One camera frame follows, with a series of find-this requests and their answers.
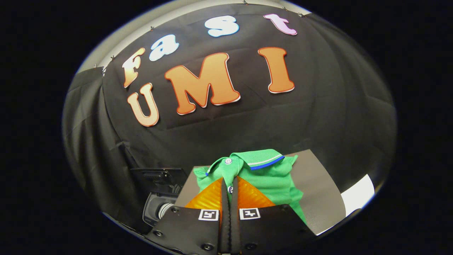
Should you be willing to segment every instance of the white letter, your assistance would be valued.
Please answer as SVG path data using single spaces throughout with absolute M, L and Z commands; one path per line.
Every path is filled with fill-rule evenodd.
M 151 46 L 153 51 L 149 54 L 149 59 L 151 61 L 156 61 L 164 55 L 172 54 L 178 47 L 179 43 L 176 43 L 176 36 L 174 36 L 174 34 L 166 35 Z
M 239 30 L 239 25 L 235 23 L 236 19 L 229 15 L 208 19 L 204 26 L 211 28 L 207 31 L 210 36 L 219 37 L 222 35 L 234 34 Z

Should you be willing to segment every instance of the shirt collar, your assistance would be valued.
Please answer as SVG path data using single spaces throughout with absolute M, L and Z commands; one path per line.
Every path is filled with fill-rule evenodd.
M 230 155 L 230 157 L 232 156 L 240 157 L 251 170 L 268 167 L 284 159 L 284 156 L 274 149 L 251 152 L 235 152 Z
M 206 171 L 206 176 L 208 176 L 209 172 L 215 170 L 215 167 L 222 161 L 227 159 L 228 157 L 221 157 L 217 159 Z M 277 162 L 281 162 L 284 159 L 284 156 L 274 149 L 266 149 L 260 151 L 251 151 L 251 152 L 235 152 L 230 155 L 231 159 L 235 160 L 235 158 L 241 159 L 250 169 L 257 170 L 264 167 L 268 167 L 273 165 Z M 239 162 L 240 166 L 238 171 L 242 168 L 242 163 Z

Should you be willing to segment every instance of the black background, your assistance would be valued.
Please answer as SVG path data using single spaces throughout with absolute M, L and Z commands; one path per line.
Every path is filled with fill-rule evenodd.
M 63 151 L 61 115 L 71 79 L 105 37 L 162 1 L 14 3 L 6 16 L 2 220 L 7 254 L 159 254 L 87 202 Z M 299 3 L 354 38 L 378 63 L 398 111 L 395 166 L 361 214 L 306 254 L 447 253 L 448 9 L 443 1 L 312 1 Z M 385 43 L 377 44 L 378 35 Z

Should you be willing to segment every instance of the orange gripper pad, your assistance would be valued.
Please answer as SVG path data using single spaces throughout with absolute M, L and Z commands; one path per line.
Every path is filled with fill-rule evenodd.
M 219 210 L 220 224 L 222 223 L 222 181 L 223 178 L 211 183 L 187 205 L 187 208 Z
M 248 181 L 237 176 L 238 193 L 237 205 L 240 208 L 262 208 L 275 206 L 261 191 L 251 185 Z

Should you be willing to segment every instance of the black cloth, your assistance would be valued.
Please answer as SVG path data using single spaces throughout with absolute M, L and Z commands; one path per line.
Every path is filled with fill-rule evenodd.
M 297 30 L 282 33 L 266 14 L 277 14 Z M 214 38 L 207 19 L 231 15 L 239 31 Z M 174 34 L 178 49 L 157 61 L 151 45 Z M 287 51 L 285 62 L 295 89 L 272 94 L 263 47 Z M 123 87 L 123 63 L 139 48 L 138 78 Z M 241 99 L 222 106 L 196 105 L 180 116 L 172 84 L 164 73 L 184 65 L 199 75 L 203 59 L 225 52 L 232 84 Z M 127 97 L 152 83 L 159 122 L 142 126 Z M 184 14 L 139 37 L 106 66 L 77 74 L 63 111 L 63 137 L 74 174 L 84 191 L 113 218 L 146 231 L 141 219 L 147 194 L 140 194 L 128 168 L 208 165 L 232 152 L 272 148 L 282 154 L 313 151 L 340 192 L 365 174 L 380 184 L 395 148 L 396 112 L 382 74 L 351 38 L 315 14 L 300 17 L 264 5 L 218 5 Z

